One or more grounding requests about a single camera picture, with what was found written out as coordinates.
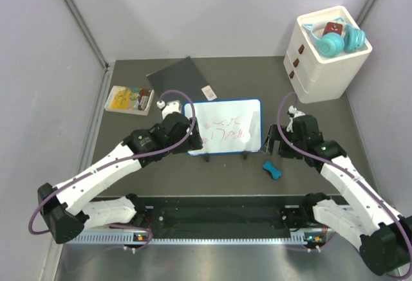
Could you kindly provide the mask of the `blue whiteboard eraser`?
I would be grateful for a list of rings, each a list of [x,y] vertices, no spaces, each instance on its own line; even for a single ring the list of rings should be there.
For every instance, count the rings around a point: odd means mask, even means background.
[[[273,179],[278,180],[282,176],[282,172],[273,166],[271,161],[263,164],[263,170]]]

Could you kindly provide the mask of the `blue framed whiteboard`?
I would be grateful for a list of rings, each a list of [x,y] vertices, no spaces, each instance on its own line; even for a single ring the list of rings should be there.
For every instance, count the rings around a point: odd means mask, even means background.
[[[233,154],[258,152],[263,144],[263,117],[258,98],[218,100],[183,106],[183,114],[195,116],[203,148],[189,152],[204,154]]]

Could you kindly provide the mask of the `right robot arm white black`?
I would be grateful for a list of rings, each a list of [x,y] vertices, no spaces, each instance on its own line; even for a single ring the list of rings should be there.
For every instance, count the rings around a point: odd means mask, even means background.
[[[326,141],[317,119],[291,106],[287,126],[272,124],[263,148],[278,142],[282,158],[302,159],[329,181],[349,204],[347,212],[324,193],[308,194],[299,205],[302,222],[325,225],[346,239],[378,276],[411,264],[411,218],[385,203],[354,167],[346,151]]]

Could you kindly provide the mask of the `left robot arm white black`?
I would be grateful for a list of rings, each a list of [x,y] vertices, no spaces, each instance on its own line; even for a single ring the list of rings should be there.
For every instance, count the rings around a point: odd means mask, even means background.
[[[170,154],[202,149],[198,122],[171,112],[150,129],[136,129],[111,152],[89,168],[63,183],[45,183],[37,189],[38,207],[46,232],[57,244],[67,243],[84,230],[113,223],[143,225],[145,206],[135,194],[115,200],[95,197],[123,177],[137,172]]]

